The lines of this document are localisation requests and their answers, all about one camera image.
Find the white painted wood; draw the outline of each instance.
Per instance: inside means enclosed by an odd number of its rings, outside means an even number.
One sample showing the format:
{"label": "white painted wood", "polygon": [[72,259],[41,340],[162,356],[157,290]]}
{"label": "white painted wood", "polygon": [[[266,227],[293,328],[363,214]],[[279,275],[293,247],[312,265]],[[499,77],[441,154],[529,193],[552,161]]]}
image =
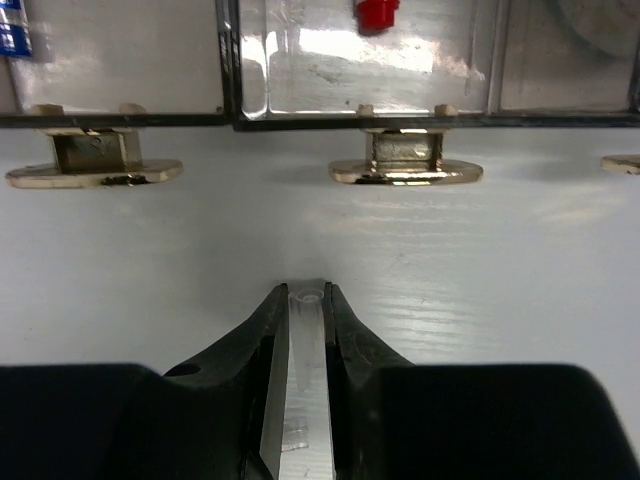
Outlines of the white painted wood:
{"label": "white painted wood", "polygon": [[[588,368],[640,445],[640,184],[600,167],[638,153],[637,132],[454,131],[446,153],[485,178],[440,188],[332,182],[330,161],[364,155],[358,132],[141,138],[184,174],[150,188],[0,188],[0,363],[167,370],[278,282],[324,277],[414,362]],[[49,158],[36,133],[2,131],[0,144],[4,170]]]}

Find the metal bracket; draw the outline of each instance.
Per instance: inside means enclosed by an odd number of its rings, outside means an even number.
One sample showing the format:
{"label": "metal bracket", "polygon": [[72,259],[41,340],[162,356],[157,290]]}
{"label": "metal bracket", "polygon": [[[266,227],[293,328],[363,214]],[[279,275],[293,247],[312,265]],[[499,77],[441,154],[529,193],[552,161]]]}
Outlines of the metal bracket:
{"label": "metal bracket", "polygon": [[[361,115],[372,116],[363,106]],[[448,105],[438,105],[436,116],[455,116]],[[367,157],[362,161],[333,162],[329,171],[339,183],[349,185],[446,185],[477,182],[483,169],[473,163],[443,160],[447,129],[365,130]]]}
{"label": "metal bracket", "polygon": [[[123,114],[139,114],[138,105],[120,107]],[[63,115],[59,105],[39,105],[38,115]],[[12,170],[5,178],[16,188],[97,188],[161,183],[182,172],[178,160],[143,161],[138,131],[132,128],[52,128],[55,163]]]}
{"label": "metal bracket", "polygon": [[600,165],[609,172],[640,175],[640,155],[609,155]]}

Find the plastic panel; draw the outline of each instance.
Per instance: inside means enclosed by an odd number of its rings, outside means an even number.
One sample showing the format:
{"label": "plastic panel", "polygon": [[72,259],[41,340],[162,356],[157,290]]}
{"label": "plastic panel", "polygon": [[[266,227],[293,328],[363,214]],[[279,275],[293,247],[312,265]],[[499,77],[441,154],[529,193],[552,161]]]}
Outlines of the plastic panel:
{"label": "plastic panel", "polygon": [[637,0],[402,0],[373,36],[351,0],[238,4],[248,120],[635,112]]}
{"label": "plastic panel", "polygon": [[212,0],[31,0],[33,59],[11,60],[19,103],[68,112],[222,113]]}
{"label": "plastic panel", "polygon": [[395,27],[357,31],[351,0],[240,0],[243,111],[427,114],[486,109],[497,0],[403,0]]}

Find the red cap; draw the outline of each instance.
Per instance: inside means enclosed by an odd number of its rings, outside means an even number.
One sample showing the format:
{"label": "red cap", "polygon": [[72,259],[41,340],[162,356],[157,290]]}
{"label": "red cap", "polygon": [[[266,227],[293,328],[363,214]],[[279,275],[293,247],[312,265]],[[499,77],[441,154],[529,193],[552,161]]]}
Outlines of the red cap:
{"label": "red cap", "polygon": [[393,27],[400,0],[365,0],[356,7],[363,30],[386,30]]}

